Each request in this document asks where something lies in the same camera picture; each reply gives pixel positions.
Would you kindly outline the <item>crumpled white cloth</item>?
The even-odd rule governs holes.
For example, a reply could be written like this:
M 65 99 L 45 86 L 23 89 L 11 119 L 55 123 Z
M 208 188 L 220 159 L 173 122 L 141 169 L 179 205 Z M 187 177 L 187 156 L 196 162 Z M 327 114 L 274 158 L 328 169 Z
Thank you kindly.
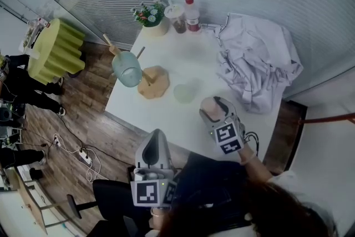
M 217 75 L 250 113 L 270 113 L 303 71 L 291 33 L 273 21 L 230 13 L 215 37 Z

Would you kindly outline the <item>clear lidded drink cup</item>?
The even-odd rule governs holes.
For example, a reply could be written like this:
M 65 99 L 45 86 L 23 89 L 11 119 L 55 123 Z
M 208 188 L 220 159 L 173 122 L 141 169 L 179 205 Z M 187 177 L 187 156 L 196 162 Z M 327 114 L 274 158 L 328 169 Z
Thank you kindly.
M 169 4 L 164 10 L 165 17 L 169 19 L 178 34 L 186 32 L 184 12 L 184 7 L 180 4 Z

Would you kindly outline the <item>teal textured cup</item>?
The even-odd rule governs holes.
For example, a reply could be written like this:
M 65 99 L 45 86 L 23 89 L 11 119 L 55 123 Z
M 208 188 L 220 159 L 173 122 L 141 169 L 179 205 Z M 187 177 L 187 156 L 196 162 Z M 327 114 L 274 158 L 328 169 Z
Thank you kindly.
M 133 53 L 122 51 L 114 56 L 111 64 L 114 74 L 125 87 L 136 87 L 141 82 L 141 66 Z

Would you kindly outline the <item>wooden cup rack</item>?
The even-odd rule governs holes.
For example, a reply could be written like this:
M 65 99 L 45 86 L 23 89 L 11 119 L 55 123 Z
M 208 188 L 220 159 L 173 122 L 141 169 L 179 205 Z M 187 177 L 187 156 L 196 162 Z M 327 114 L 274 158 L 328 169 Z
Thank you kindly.
M 122 50 L 112 44 L 106 34 L 104 34 L 103 37 L 109 45 L 109 51 L 114 56 L 122 52 Z M 138 61 L 143 51 L 145 51 L 145 47 L 142 47 L 140 52 L 135 55 Z M 145 69 L 141 68 L 141 70 L 143 77 L 141 82 L 136 86 L 138 92 L 146 99 L 155 99 L 162 97 L 166 90 L 170 87 L 168 72 L 159 65 Z

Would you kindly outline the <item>light wooden desk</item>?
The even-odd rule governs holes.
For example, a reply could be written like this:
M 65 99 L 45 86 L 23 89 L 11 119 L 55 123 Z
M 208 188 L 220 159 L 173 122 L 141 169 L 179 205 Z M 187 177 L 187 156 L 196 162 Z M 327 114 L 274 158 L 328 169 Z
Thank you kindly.
M 10 187 L 0 180 L 0 225 L 8 236 L 72 237 L 69 219 L 59 212 L 38 183 L 26 180 L 22 169 L 6 170 Z

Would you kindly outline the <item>round table with green cloth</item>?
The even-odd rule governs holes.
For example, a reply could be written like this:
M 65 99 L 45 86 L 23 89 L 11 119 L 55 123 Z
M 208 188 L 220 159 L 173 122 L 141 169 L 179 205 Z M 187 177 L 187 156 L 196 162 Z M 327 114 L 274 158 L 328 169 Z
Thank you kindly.
M 28 74 L 36 81 L 47 85 L 54 78 L 65 73 L 76 74 L 85 68 L 81 60 L 80 47 L 85 35 L 61 19 L 49 22 L 34 43 L 33 50 L 39 54 L 37 59 L 31 57 Z

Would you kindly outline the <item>pink cup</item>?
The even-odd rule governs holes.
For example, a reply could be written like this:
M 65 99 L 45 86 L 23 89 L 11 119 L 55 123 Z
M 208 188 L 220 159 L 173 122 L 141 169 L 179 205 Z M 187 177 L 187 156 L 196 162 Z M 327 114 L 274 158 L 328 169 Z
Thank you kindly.
M 201 102 L 200 109 L 202 109 L 211 120 L 218 120 L 223 115 L 222 109 L 213 97 L 205 98 Z

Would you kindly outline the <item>long white power strip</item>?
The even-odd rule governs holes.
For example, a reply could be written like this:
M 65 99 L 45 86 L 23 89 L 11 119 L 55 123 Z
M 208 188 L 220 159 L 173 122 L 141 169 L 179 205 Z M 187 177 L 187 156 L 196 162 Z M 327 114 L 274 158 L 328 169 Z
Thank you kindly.
M 92 158 L 90 157 L 89 152 L 86 148 L 80 148 L 79 155 L 85 161 L 86 164 L 92 164 Z

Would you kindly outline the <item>person's white shirt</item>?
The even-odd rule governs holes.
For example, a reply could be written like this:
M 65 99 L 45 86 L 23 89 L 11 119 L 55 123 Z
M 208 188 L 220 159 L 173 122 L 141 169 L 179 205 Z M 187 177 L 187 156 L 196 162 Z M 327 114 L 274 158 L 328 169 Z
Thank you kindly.
M 306 209 L 316 213 L 327 227 L 331 237 L 337 237 L 338 231 L 332 210 L 325 200 L 316 196 L 314 190 L 307 189 L 293 171 L 285 171 L 269 180 L 292 194 Z

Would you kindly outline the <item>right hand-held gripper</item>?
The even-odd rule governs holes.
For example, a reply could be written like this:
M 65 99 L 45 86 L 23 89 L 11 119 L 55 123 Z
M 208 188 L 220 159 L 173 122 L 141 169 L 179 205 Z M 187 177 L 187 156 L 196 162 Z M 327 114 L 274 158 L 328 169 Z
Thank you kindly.
M 224 155 L 237 152 L 244 147 L 245 126 L 239 118 L 232 118 L 236 109 L 231 102 L 218 96 L 213 99 L 216 103 L 215 118 L 204 110 L 199 110 L 199 114 L 215 143 L 214 151 Z

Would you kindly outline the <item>person's dark clothing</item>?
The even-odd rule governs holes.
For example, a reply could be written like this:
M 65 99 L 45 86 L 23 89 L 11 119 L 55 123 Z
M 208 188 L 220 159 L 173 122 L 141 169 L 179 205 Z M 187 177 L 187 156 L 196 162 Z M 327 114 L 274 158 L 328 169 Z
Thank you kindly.
M 251 224 L 242 200 L 247 173 L 239 163 L 190 154 L 175 181 L 168 223 L 173 233 L 186 229 L 207 236 Z

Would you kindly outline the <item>pale green cup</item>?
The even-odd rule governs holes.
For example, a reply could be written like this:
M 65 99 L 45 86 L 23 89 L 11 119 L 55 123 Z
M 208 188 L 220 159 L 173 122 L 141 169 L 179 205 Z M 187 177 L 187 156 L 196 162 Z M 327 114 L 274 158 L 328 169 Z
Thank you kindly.
M 174 87 L 174 97 L 181 104 L 191 103 L 200 89 L 200 80 L 193 78 Z

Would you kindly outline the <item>black office chair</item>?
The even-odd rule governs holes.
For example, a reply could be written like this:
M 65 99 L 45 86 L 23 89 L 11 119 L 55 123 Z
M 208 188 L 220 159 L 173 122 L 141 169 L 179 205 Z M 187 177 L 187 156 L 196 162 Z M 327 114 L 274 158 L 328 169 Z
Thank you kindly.
M 81 211 L 98 207 L 103 220 L 97 222 L 87 237 L 145 237 L 151 217 L 147 208 L 135 207 L 128 183 L 97 179 L 93 181 L 95 200 L 83 204 L 67 195 L 68 204 L 77 218 Z

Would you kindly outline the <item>person's left forearm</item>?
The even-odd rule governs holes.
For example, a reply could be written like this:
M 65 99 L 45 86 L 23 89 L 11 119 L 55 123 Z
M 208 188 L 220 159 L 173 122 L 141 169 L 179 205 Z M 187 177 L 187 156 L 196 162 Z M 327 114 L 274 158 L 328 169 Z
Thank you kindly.
M 150 221 L 151 228 L 155 229 L 155 230 L 160 230 L 162 225 L 163 225 L 163 223 L 164 223 L 164 219 L 165 219 L 167 213 L 163 217 L 153 217 L 152 216 L 151 221 Z

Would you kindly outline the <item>person's right forearm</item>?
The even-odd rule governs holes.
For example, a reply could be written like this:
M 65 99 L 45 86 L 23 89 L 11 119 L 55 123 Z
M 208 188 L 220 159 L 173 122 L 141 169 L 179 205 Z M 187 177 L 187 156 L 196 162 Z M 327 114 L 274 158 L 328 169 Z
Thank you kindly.
M 247 144 L 239 150 L 241 153 L 251 153 L 254 152 Z M 257 180 L 261 182 L 269 181 L 273 175 L 266 168 L 265 165 L 256 156 L 247 165 L 244 166 L 250 179 Z

